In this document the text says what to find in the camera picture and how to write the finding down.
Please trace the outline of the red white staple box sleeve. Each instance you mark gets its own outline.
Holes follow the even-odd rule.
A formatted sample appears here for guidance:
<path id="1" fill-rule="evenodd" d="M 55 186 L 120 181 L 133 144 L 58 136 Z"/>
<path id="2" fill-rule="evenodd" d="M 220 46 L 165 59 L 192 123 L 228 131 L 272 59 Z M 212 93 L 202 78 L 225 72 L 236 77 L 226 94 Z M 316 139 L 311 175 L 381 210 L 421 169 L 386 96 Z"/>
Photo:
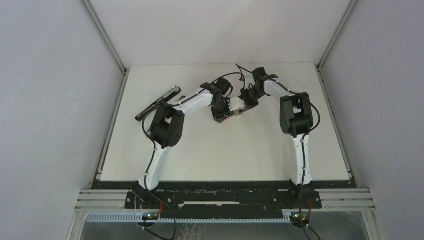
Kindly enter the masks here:
<path id="1" fill-rule="evenodd" d="M 224 121 L 229 120 L 229 119 L 236 117 L 236 116 L 239 116 L 239 115 L 240 115 L 239 112 L 232 111 L 232 112 L 220 114 L 217 117 L 215 117 L 214 119 L 217 123 L 223 123 Z"/>

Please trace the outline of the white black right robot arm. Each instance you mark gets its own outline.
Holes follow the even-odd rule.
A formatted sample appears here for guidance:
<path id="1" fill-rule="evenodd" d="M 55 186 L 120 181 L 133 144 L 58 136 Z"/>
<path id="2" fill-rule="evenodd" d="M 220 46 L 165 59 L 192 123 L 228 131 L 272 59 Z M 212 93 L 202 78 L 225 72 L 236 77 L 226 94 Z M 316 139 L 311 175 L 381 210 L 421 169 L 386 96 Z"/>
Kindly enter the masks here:
<path id="1" fill-rule="evenodd" d="M 314 129 L 310 97 L 306 92 L 296 92 L 280 83 L 275 74 L 267 74 L 264 67 L 251 71 L 254 84 L 240 91 L 239 98 L 245 107 L 241 113 L 259 105 L 264 96 L 279 102 L 279 124 L 284 134 L 291 136 L 292 167 L 290 182 L 295 186 L 308 185 L 312 181 L 309 169 L 309 134 Z"/>

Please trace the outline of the black stapler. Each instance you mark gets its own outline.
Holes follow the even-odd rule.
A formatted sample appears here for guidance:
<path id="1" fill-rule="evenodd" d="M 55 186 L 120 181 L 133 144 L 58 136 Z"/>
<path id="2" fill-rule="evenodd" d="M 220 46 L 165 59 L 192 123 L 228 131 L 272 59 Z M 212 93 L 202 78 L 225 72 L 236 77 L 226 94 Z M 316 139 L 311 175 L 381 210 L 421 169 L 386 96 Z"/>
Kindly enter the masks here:
<path id="1" fill-rule="evenodd" d="M 146 109 L 144 109 L 141 113 L 135 116 L 135 120 L 137 122 L 141 122 L 142 118 L 146 116 L 146 114 L 160 105 L 161 103 L 168 102 L 172 100 L 174 97 L 176 97 L 181 92 L 181 88 L 174 85 L 171 89 L 169 89 L 164 95 L 159 97 L 157 100 L 155 100 L 151 105 L 149 105 Z"/>

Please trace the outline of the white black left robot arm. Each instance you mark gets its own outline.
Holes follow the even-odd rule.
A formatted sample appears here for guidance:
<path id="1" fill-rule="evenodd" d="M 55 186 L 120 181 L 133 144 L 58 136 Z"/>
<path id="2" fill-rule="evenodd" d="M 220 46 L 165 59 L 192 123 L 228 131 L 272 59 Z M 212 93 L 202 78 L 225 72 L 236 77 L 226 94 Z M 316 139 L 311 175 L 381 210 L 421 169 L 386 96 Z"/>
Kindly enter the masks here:
<path id="1" fill-rule="evenodd" d="M 161 97 L 136 115 L 135 120 L 144 124 L 147 117 L 155 113 L 149 129 L 142 126 L 144 134 L 152 142 L 148 162 L 138 180 L 144 190 L 138 193 L 136 200 L 143 208 L 149 209 L 156 203 L 157 196 L 152 190 L 159 185 L 159 176 L 168 151 L 182 138 L 185 117 L 205 107 L 224 110 L 228 106 L 225 94 L 231 93 L 233 89 L 227 79 L 220 77 L 212 83 L 203 83 L 195 93 L 174 103 L 168 103 L 166 97 Z"/>

